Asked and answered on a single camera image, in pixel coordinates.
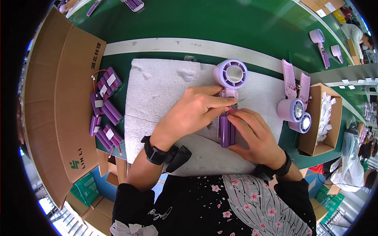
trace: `left hand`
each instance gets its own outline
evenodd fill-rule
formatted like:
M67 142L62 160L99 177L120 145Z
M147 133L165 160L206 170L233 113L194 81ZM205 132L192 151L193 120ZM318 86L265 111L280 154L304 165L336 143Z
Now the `left hand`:
M207 126L227 106L237 103L235 98L221 98L213 95L223 90L222 86L189 87L179 101L156 125L150 143L161 151L169 148L180 138Z

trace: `green plastic crate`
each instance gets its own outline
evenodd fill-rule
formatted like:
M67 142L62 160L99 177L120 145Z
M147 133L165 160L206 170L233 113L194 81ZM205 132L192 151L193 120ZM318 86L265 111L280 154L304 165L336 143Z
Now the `green plastic crate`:
M83 178L74 183L70 192L77 197L84 205L89 207L99 195L95 178L92 173L84 175Z
M323 186L315 196L315 199L328 210L327 215L320 222L321 224L324 224L329 218L331 218L344 199L344 196L340 193L337 195L327 195L328 191L329 189L326 186Z

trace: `right hand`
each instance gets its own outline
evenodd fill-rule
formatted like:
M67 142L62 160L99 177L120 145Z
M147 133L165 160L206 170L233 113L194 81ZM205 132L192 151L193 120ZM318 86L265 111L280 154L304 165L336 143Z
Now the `right hand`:
M277 170L285 164L285 152L278 146L272 131L259 113L242 108L230 112L228 120L236 127L249 146L249 149L245 149L235 144L229 147L230 150L247 161L266 165L273 170Z

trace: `white shirt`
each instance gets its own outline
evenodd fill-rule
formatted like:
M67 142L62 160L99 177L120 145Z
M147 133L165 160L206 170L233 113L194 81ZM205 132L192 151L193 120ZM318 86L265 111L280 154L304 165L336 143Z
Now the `white shirt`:
M362 51L359 46L360 43L362 43L362 36L364 35L362 30L360 30L359 27L354 24L344 24L340 27L340 29L345 34L347 39L352 39L353 44L359 53L359 58L363 59L364 56L362 55Z

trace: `purple battery cell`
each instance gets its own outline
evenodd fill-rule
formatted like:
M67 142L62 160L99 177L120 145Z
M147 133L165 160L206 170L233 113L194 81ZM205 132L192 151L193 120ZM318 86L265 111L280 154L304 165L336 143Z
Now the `purple battery cell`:
M91 93L89 95L89 97L91 98L91 103L92 103L92 108L93 108L94 114L96 116L102 115L102 112L100 111L100 108L98 108L98 107L95 106L95 100L101 100L102 97L100 95L98 95L98 97L96 97L96 95L94 93Z
M101 137L105 140L105 142L106 142L110 147L113 146L113 143L112 143L112 142L106 137L106 131L103 130L102 128L99 128L99 129L98 129L96 135L97 135L97 136L98 136L98 135L101 136Z
M106 84L108 84L108 79L109 79L108 73L105 73L103 78L106 81ZM115 85L115 81L113 83L111 83L110 89L113 91L113 93L115 93L117 91L118 86Z
M97 83L97 88L98 88L99 93L100 93L103 85L104 84L101 82L101 80L99 80L98 83ZM107 100L113 94L113 91L109 88L109 86L107 84L105 86L106 86L107 90L104 94L104 97L105 97L105 100Z
M104 102L104 106L113 114L113 116L116 118L117 123L118 123L122 118L122 115L120 114L120 112L113 106L113 104L109 100L106 100Z
M103 139L103 137L100 136L98 132L97 132L96 137L98 138L98 140L100 140L100 142L101 142L102 145L106 148L106 150L110 151L110 150L112 149L112 147L109 146L107 142L105 142L105 140Z
M89 134L91 136L95 135L96 133L94 132L95 130L95 127L96 126L99 126L99 124L101 123L101 116L92 116L92 120L91 120L91 125L90 125L90 128L89 128Z
M114 117L114 115L109 111L109 109L106 106L102 107L103 113L109 118L109 120L114 124L118 124L118 120Z
M220 115L220 145L224 148L229 147L229 132L230 132L230 121L228 121L226 115Z
M115 130L115 128L114 128L113 125L111 125L110 123L108 123L108 124L105 125L105 128L106 129L112 129L112 131L114 133L114 138L116 139L116 141L119 144L121 144L124 141L123 137L121 137L121 135L118 134L118 132Z
M117 73L115 72L115 70L113 69L113 67L109 67L108 71L109 71L110 75L114 74L114 76L116 77L116 80L114 80L114 83L117 86L120 86L122 84L122 81L119 79L119 77L118 77Z

